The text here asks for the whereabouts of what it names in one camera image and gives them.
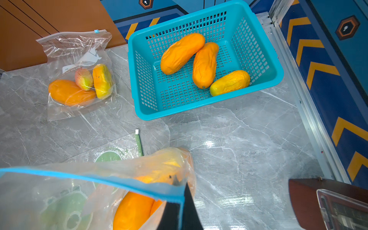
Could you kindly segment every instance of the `orange mango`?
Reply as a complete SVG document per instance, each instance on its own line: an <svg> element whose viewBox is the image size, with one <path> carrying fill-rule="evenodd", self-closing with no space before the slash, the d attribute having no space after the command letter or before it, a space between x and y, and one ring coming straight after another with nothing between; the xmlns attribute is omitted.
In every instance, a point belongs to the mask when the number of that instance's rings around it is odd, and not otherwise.
<svg viewBox="0 0 368 230"><path fill-rule="evenodd" d="M87 106L96 98L93 90L84 91L74 81L56 80L49 84L53 100L66 106Z"/></svg>
<svg viewBox="0 0 368 230"><path fill-rule="evenodd" d="M216 76L216 58L219 46L208 42L195 55L193 62L193 82L200 89L211 86Z"/></svg>
<svg viewBox="0 0 368 230"><path fill-rule="evenodd" d="M192 33L172 44L162 55L161 70L170 75L179 71L204 45L202 34Z"/></svg>
<svg viewBox="0 0 368 230"><path fill-rule="evenodd" d="M150 217L154 199L128 192L119 204L113 230L138 230Z"/></svg>
<svg viewBox="0 0 368 230"><path fill-rule="evenodd" d="M152 205L152 209L151 209L151 216L152 216L152 214L154 214L154 213L155 213L155 211L160 207L160 205L162 205L162 201L160 201L160 200L157 200L157 201L155 201L155 202L153 203L153 205Z"/></svg>

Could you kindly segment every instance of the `green zipper strip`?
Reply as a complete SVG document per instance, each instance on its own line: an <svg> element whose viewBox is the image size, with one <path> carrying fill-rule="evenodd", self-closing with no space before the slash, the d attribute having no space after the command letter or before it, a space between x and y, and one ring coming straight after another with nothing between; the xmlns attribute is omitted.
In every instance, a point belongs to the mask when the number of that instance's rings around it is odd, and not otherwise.
<svg viewBox="0 0 368 230"><path fill-rule="evenodd" d="M137 142L139 154L143 156L141 139L139 138L139 130L135 130L135 141Z"/></svg>

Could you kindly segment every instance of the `toy mango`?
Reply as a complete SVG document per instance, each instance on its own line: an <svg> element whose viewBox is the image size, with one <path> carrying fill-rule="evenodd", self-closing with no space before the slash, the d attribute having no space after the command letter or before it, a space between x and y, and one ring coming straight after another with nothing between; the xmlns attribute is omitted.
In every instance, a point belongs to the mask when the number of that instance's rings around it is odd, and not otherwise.
<svg viewBox="0 0 368 230"><path fill-rule="evenodd" d="M161 70L170 75L179 71L204 45L202 34L192 33L172 44L162 55Z"/></svg>
<svg viewBox="0 0 368 230"><path fill-rule="evenodd" d="M113 230L138 230L150 217L154 199L128 192L116 210Z"/></svg>
<svg viewBox="0 0 368 230"><path fill-rule="evenodd" d="M98 64L93 68L93 82L98 99L103 100L113 92L111 73L106 65Z"/></svg>
<svg viewBox="0 0 368 230"><path fill-rule="evenodd" d="M66 106L87 106L96 98L94 90L84 91L74 81L56 80L49 84L53 100Z"/></svg>
<svg viewBox="0 0 368 230"><path fill-rule="evenodd" d="M207 89L216 76L216 58L219 46L208 42L195 55L193 62L193 82L200 89Z"/></svg>
<svg viewBox="0 0 368 230"><path fill-rule="evenodd" d="M250 82L251 77L247 72L236 70L215 81L209 91L212 96L217 96L248 87Z"/></svg>
<svg viewBox="0 0 368 230"><path fill-rule="evenodd" d="M88 91L93 87L93 77L88 69L77 69L74 78L77 86L79 86L79 88L83 89L84 91Z"/></svg>
<svg viewBox="0 0 368 230"><path fill-rule="evenodd" d="M152 209L151 209L151 216L155 213L155 211L162 205L161 200L157 200L153 203Z"/></svg>

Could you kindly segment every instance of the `wooden cabinet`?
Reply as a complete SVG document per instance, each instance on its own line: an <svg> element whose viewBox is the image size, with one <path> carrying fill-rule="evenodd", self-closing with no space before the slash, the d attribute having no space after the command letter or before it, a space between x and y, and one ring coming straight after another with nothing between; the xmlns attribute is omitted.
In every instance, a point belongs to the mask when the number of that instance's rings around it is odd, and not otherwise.
<svg viewBox="0 0 368 230"><path fill-rule="evenodd" d="M126 44L99 0L0 0L0 69L15 70L47 62L36 39L53 33L106 29L107 47Z"/></svg>

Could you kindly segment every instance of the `marble countertop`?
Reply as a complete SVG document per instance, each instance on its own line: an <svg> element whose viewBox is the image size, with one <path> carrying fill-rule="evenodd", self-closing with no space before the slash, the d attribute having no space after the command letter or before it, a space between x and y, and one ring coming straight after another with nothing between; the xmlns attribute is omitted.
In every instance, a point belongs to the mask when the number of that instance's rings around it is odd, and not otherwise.
<svg viewBox="0 0 368 230"><path fill-rule="evenodd" d="M128 46L107 50L116 101L86 115L47 121L43 65L0 80L0 167L63 162L140 129L143 151L193 153L195 204L205 230L301 229L288 179L322 176L285 79L277 86L168 117L134 111Z"/></svg>

